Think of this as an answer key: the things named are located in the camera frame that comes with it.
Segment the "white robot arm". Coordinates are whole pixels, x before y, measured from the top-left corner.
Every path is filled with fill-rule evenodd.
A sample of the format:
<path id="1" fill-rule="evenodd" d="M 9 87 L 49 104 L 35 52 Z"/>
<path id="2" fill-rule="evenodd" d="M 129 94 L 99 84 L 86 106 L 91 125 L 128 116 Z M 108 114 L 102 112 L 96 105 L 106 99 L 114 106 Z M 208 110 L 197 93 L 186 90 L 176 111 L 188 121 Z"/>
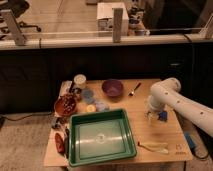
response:
<path id="1" fill-rule="evenodd" d="M 213 137 L 213 109 L 184 97 L 180 90 L 181 83 L 176 78 L 154 83 L 147 99 L 148 111 L 160 113 L 168 105 Z"/>

